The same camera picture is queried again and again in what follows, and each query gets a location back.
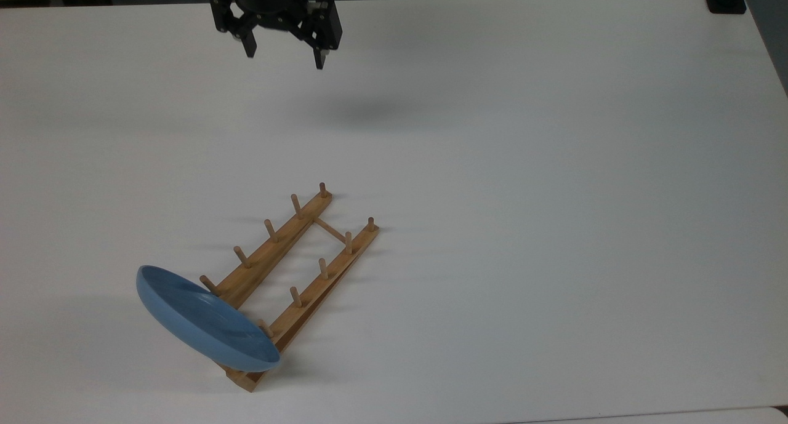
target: blue dish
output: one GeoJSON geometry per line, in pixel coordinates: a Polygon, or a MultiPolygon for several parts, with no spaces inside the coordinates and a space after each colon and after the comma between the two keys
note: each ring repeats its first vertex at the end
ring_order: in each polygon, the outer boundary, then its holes
{"type": "Polygon", "coordinates": [[[137,271],[137,293],[162,326],[214,361],[244,372],[279,364],[279,351],[259,327],[193,282],[143,265],[137,271]]]}

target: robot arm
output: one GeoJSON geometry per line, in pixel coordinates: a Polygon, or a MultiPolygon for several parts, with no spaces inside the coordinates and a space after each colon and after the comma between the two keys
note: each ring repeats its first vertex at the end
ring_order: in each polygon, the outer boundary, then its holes
{"type": "Polygon", "coordinates": [[[342,26],[334,0],[209,0],[217,31],[229,32],[243,45],[248,57],[257,50],[252,29],[256,26],[289,31],[306,42],[322,69],[326,55],[339,48],[342,26]],[[244,14],[235,17],[230,6],[238,4],[244,14]]]}

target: blue plate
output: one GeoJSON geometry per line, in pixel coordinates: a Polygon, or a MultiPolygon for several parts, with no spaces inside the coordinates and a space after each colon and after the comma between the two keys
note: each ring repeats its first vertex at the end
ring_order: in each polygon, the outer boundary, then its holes
{"type": "Polygon", "coordinates": [[[279,364],[270,339],[239,311],[169,270],[143,265],[137,293],[162,326],[205,356],[244,372],[279,364]]]}

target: wooden peg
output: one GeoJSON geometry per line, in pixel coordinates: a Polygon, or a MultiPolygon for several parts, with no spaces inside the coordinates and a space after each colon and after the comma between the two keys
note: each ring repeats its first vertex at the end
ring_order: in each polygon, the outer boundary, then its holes
{"type": "Polygon", "coordinates": [[[257,326],[262,330],[265,336],[267,336],[268,338],[273,338],[273,331],[271,330],[270,327],[268,327],[268,324],[265,323],[264,320],[261,319],[257,320],[257,326]]]}
{"type": "Polygon", "coordinates": [[[345,253],[353,255],[353,234],[349,231],[345,232],[345,253]]]}
{"type": "Polygon", "coordinates": [[[326,267],[326,261],[323,258],[320,258],[318,264],[320,264],[320,277],[324,280],[329,279],[329,270],[326,267]]]}
{"type": "Polygon", "coordinates": [[[249,262],[249,259],[244,255],[244,251],[238,246],[233,247],[233,250],[236,252],[236,255],[238,255],[238,259],[241,260],[241,263],[244,264],[244,267],[249,269],[251,267],[251,262],[249,262]]]}
{"type": "Polygon", "coordinates": [[[298,196],[296,194],[291,194],[290,199],[293,200],[293,208],[295,209],[295,216],[298,219],[304,219],[304,213],[301,212],[301,205],[298,203],[298,196]]]}
{"type": "Polygon", "coordinates": [[[208,292],[213,293],[216,296],[219,296],[219,287],[216,287],[211,280],[208,279],[208,276],[202,275],[199,278],[199,281],[208,289],[208,292]]]}
{"type": "Polygon", "coordinates": [[[276,230],[273,229],[270,219],[265,221],[265,230],[268,230],[268,235],[271,236],[271,242],[279,242],[279,235],[276,235],[276,230]]]}
{"type": "Polygon", "coordinates": [[[290,296],[293,297],[293,305],[296,307],[303,307],[304,304],[301,303],[301,297],[298,295],[298,289],[295,287],[290,287],[290,296]]]}

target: white table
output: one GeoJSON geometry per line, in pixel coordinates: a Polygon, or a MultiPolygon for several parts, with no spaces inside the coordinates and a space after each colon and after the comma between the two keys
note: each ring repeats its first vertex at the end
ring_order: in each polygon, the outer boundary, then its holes
{"type": "MultiPolygon", "coordinates": [[[[0,421],[512,422],[788,402],[788,101],[704,0],[0,10],[0,421]],[[150,317],[326,181],[384,229],[254,394],[150,317]]],[[[244,306],[341,245],[313,228],[244,306]]]]}

